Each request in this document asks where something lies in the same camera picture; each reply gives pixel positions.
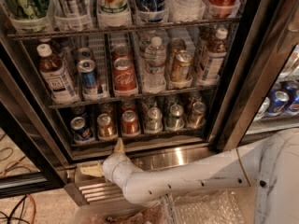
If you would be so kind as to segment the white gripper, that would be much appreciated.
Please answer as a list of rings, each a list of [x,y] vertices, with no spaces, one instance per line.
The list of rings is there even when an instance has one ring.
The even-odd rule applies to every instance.
[[[100,165],[82,166],[79,170],[84,175],[94,177],[102,177],[104,175],[107,180],[116,184],[119,188],[122,188],[128,177],[132,173],[139,172],[140,169],[124,154],[124,144],[120,137],[113,151],[115,153],[104,160],[102,167]]]

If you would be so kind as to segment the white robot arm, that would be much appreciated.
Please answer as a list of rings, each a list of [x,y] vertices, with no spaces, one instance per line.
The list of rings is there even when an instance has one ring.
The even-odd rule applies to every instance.
[[[85,175],[105,177],[134,204],[153,206],[180,190],[230,188],[253,184],[255,224],[299,223],[299,129],[273,134],[186,165],[146,172],[126,156],[122,140],[102,164],[83,167]]]

